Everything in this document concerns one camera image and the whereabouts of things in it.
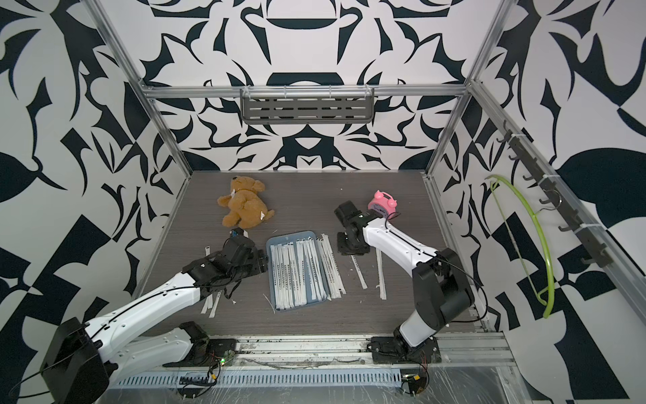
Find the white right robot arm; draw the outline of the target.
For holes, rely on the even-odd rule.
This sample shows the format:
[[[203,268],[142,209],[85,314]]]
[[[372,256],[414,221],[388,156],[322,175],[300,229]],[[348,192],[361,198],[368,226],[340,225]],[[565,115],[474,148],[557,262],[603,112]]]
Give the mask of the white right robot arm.
[[[411,277],[414,311],[391,337],[373,337],[368,344],[375,364],[417,363],[437,353],[436,334],[475,302],[469,275],[454,250],[438,251],[400,231],[374,210],[361,212],[346,201],[334,210],[344,227],[337,234],[343,255],[363,255],[373,248]]]

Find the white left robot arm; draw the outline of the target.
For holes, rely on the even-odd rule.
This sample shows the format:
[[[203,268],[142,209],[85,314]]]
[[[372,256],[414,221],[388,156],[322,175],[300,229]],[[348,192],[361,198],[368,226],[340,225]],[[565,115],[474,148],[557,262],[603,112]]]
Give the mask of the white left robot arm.
[[[240,232],[220,251],[195,259],[153,291],[106,315],[60,325],[40,374],[56,403],[93,403],[118,382],[162,365],[203,365],[215,357],[210,337],[186,322],[156,337],[144,332],[218,291],[267,272],[267,255]]]

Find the brown teddy bear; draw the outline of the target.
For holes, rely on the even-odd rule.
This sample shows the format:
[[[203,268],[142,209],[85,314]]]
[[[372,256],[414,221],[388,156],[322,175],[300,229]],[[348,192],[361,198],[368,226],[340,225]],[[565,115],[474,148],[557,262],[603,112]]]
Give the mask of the brown teddy bear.
[[[230,193],[217,200],[219,206],[229,210],[222,219],[222,225],[247,230],[273,218],[275,210],[267,208],[259,196],[265,189],[265,184],[260,180],[235,176],[230,182]]]

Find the pink alarm clock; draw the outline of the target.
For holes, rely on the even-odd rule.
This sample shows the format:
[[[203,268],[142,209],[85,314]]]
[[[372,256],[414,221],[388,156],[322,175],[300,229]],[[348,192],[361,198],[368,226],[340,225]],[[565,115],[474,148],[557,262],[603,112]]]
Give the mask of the pink alarm clock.
[[[390,194],[377,190],[373,199],[368,203],[368,209],[374,210],[384,218],[388,218],[396,212],[398,202]]]

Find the grey wall hook rack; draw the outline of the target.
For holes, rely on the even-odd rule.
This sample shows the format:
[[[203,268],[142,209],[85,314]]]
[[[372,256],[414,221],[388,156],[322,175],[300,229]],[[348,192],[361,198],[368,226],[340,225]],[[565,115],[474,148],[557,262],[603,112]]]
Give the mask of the grey wall hook rack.
[[[539,211],[555,210],[560,214],[565,225],[559,226],[559,230],[573,233],[589,254],[588,259],[581,260],[583,264],[596,264],[600,268],[613,264],[614,260],[607,252],[607,244],[593,232],[593,228],[599,228],[600,225],[585,221],[582,207],[576,206],[574,197],[570,195],[569,188],[558,173],[539,156],[525,134],[508,129],[507,121],[503,121],[503,128],[504,135],[500,143],[508,144],[514,153],[511,160],[521,162],[528,170],[528,176],[524,179],[535,183],[545,194],[545,198],[539,201],[543,206]]]

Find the blue storage box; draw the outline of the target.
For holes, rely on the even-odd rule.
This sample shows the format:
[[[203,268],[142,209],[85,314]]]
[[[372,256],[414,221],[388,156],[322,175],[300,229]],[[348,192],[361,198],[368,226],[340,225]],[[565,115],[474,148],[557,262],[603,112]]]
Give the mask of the blue storage box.
[[[270,259],[270,247],[282,245],[284,263],[289,271],[289,286],[291,291],[290,308],[282,311],[314,306],[331,299],[331,289],[325,275],[321,251],[317,244],[316,234],[312,231],[296,232],[288,235],[270,238],[266,243],[268,260],[268,277],[270,284],[269,300],[275,308],[273,272]]]

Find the grey metal wall shelf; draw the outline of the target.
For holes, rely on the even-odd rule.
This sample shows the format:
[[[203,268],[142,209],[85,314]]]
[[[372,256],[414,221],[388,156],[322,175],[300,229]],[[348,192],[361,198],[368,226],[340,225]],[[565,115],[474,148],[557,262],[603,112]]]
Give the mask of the grey metal wall shelf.
[[[365,124],[375,115],[368,87],[245,87],[240,91],[242,120],[249,125]]]

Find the green plastic hanger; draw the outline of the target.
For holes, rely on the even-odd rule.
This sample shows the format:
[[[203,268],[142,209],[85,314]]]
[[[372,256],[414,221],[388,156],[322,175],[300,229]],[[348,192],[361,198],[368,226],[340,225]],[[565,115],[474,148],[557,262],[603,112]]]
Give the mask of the green plastic hanger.
[[[486,180],[489,182],[491,195],[493,196],[494,202],[496,203],[496,207],[499,213],[501,214],[503,225],[506,229],[508,237],[510,238],[511,245],[514,248],[514,251],[517,257],[522,262],[522,268],[526,274],[526,279],[529,282],[531,291],[533,292],[533,295],[536,301],[543,307],[542,318],[548,319],[551,317],[554,309],[555,294],[556,294],[556,280],[554,277],[553,259],[552,259],[550,246],[548,244],[547,237],[544,233],[543,226],[540,223],[540,220],[538,220],[538,213],[535,210],[533,210],[533,207],[531,207],[528,199],[521,192],[521,190],[519,190],[515,185],[513,185],[511,183],[511,180],[509,180],[508,178],[499,174],[490,174],[486,177]],[[525,211],[525,214],[527,215],[533,227],[533,233],[535,234],[535,239],[533,240],[533,246],[536,247],[538,251],[538,255],[541,257],[541,260],[543,261],[545,285],[542,286],[541,288],[536,286],[536,284],[531,278],[528,265],[525,263],[525,257],[522,255],[520,244],[518,240],[516,240],[515,233],[511,229],[511,225],[509,224],[508,216],[503,210],[503,203],[501,202],[501,199],[499,198],[497,193],[497,191],[500,188],[507,189],[517,199],[517,202],[521,205],[521,207]]]

